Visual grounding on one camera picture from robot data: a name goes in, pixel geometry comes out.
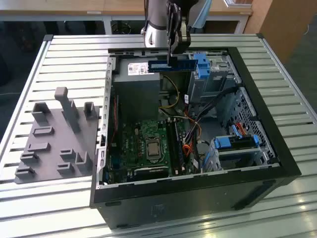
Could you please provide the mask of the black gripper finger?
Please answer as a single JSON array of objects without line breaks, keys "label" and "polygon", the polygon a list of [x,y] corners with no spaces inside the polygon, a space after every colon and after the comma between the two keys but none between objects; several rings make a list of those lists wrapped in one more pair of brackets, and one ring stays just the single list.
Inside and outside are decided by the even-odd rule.
[{"label": "black gripper finger", "polygon": [[170,67],[175,67],[177,65],[177,56],[174,56],[173,46],[171,42],[168,42],[167,63]]}]

